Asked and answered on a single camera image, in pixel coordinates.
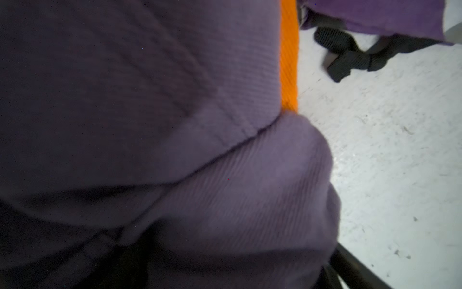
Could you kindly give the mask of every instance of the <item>purple fabric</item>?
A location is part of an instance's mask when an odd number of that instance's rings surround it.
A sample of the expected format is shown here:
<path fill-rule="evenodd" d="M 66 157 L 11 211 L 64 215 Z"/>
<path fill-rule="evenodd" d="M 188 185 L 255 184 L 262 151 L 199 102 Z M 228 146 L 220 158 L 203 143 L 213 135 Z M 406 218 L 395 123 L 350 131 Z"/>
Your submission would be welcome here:
<path fill-rule="evenodd" d="M 2 8 L 0 282 L 72 288 L 154 227 L 146 288 L 314 284 L 340 202 L 280 113 L 279 1 Z"/>
<path fill-rule="evenodd" d="M 354 32 L 395 33 L 444 41 L 444 0 L 298 0 L 300 5 L 342 20 Z"/>

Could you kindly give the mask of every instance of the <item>purple cloth pile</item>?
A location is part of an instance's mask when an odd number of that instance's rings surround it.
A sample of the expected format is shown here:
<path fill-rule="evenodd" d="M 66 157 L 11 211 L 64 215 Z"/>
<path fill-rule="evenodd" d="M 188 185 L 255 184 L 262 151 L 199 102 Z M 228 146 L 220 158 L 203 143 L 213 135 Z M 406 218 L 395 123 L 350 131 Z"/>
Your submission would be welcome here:
<path fill-rule="evenodd" d="M 340 202 L 325 139 L 280 111 L 279 7 L 2 2 L 0 287 L 316 282 Z"/>
<path fill-rule="evenodd" d="M 462 43 L 462 13 L 458 13 L 462 3 L 458 0 L 298 0 L 298 5 L 304 10 L 302 29 L 330 26 Z M 322 23 L 316 14 L 324 16 Z"/>

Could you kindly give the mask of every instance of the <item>black fabric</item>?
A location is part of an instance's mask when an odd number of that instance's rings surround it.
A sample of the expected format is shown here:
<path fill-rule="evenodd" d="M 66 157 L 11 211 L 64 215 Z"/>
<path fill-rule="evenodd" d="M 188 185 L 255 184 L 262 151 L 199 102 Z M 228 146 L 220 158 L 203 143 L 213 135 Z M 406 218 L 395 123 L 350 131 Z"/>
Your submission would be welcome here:
<path fill-rule="evenodd" d="M 40 261 L 25 266 L 15 267 L 7 272 L 0 271 L 0 289 L 31 289 L 35 288 L 50 271 L 56 270 L 62 262 L 69 259 L 82 246 L 71 248 L 47 256 Z"/>
<path fill-rule="evenodd" d="M 339 55 L 327 68 L 329 76 L 335 82 L 349 76 L 353 68 L 376 71 L 382 69 L 388 59 L 398 53 L 409 53 L 439 43 L 433 39 L 395 34 L 389 37 L 385 48 L 368 54 L 359 49 L 351 35 L 337 29 L 320 27 L 314 37 L 320 45 Z"/>
<path fill-rule="evenodd" d="M 152 234 L 152 229 L 148 229 L 136 243 L 117 248 L 75 289 L 144 288 L 147 282 L 147 258 L 155 250 L 149 241 Z"/>

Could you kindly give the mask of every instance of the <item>black metal bar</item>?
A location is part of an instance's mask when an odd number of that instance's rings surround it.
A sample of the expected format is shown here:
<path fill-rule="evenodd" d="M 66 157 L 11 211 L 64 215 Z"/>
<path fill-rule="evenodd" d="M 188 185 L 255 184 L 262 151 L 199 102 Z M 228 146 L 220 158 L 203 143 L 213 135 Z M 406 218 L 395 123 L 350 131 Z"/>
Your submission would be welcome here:
<path fill-rule="evenodd" d="M 337 272 L 329 265 L 326 264 L 321 269 L 321 275 L 319 276 L 317 289 L 343 289 L 340 284 L 339 276 Z"/>
<path fill-rule="evenodd" d="M 341 244 L 337 244 L 330 265 L 351 289 L 391 289 Z"/>

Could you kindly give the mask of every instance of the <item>ribbed fabric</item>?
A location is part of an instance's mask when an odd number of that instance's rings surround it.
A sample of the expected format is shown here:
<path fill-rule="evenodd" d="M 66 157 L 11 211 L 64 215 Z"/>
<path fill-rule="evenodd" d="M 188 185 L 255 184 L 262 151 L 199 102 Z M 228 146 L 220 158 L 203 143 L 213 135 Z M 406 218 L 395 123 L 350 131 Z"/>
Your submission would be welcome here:
<path fill-rule="evenodd" d="M 147 289 L 314 284 L 340 202 L 323 136 L 281 114 L 279 0 L 8 4 L 4 287 L 91 288 L 148 229 Z"/>
<path fill-rule="evenodd" d="M 341 23 L 341 26 L 333 28 L 383 36 L 397 33 L 444 41 L 445 0 L 298 0 L 298 3 L 329 16 L 337 24 Z M 311 24 L 308 16 L 301 27 L 308 29 L 312 27 Z"/>
<path fill-rule="evenodd" d="M 297 0 L 280 0 L 280 81 L 283 109 L 297 111 L 298 18 Z"/>

